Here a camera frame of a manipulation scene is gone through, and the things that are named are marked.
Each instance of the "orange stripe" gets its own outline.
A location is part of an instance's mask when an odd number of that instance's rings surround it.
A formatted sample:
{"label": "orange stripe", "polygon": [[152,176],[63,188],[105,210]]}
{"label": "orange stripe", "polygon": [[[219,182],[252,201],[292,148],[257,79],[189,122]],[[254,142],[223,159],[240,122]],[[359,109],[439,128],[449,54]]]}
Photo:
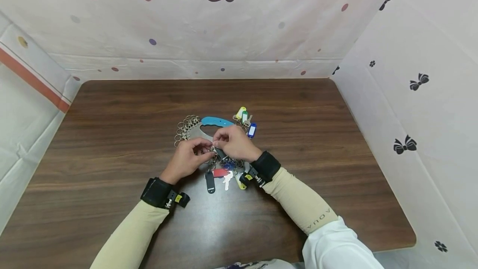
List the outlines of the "orange stripe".
{"label": "orange stripe", "polygon": [[40,79],[38,79],[32,72],[27,70],[22,64],[20,64],[15,58],[10,56],[7,52],[0,48],[0,62],[6,65],[7,68],[13,71],[22,78],[26,83],[30,84],[35,90],[41,93],[45,98],[50,100],[58,109],[66,113],[70,108],[70,105],[61,99],[56,93],[53,92],[48,86],[46,86]]}

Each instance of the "person's right hand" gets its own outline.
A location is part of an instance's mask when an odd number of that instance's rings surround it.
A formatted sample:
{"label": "person's right hand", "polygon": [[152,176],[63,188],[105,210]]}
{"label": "person's right hand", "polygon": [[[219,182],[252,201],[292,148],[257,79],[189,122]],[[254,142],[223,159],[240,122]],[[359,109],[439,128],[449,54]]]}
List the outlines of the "person's right hand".
{"label": "person's right hand", "polygon": [[213,137],[213,146],[222,149],[231,158],[249,163],[262,155],[262,151],[254,146],[242,128],[236,125],[217,130]]}

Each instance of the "wood grain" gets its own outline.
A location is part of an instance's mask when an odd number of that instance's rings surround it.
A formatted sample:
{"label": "wood grain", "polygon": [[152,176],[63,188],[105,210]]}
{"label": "wood grain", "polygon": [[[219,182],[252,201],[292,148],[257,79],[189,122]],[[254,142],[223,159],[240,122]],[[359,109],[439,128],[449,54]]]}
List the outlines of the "wood grain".
{"label": "wood grain", "polygon": [[[174,152],[187,115],[230,119],[247,106],[254,142],[326,199],[371,250],[415,235],[331,80],[90,81],[74,100],[9,224],[0,267],[88,268]],[[271,197],[234,181],[208,194],[204,176],[160,226],[144,268],[297,262],[305,235]]]}

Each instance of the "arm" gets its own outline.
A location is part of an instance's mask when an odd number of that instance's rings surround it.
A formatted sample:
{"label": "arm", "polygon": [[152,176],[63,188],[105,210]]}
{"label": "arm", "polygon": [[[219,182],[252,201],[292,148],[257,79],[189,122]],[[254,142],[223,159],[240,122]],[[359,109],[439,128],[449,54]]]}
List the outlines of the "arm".
{"label": "arm", "polygon": [[[181,178],[192,174],[199,165],[214,157],[209,152],[211,142],[206,139],[183,141],[173,158],[160,175],[161,183],[168,194]],[[146,253],[151,237],[169,214],[169,210],[153,205],[164,206],[166,197],[141,200],[111,234],[101,248],[90,269],[136,269]]]}
{"label": "arm", "polygon": [[255,147],[240,128],[218,130],[213,145],[232,158],[251,163],[266,181],[263,186],[266,193],[274,197],[308,235],[302,250],[305,268],[383,269],[322,197],[287,172],[275,158],[271,160],[271,156]]}

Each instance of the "person's left hand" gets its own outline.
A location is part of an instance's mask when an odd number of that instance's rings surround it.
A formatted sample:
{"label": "person's left hand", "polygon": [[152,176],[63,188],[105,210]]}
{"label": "person's left hand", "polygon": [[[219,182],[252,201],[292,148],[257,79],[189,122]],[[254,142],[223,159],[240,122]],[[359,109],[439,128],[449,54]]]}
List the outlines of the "person's left hand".
{"label": "person's left hand", "polygon": [[201,137],[181,141],[159,178],[166,183],[176,184],[180,179],[192,174],[199,165],[216,156],[215,152],[210,152],[211,146],[209,140]]}

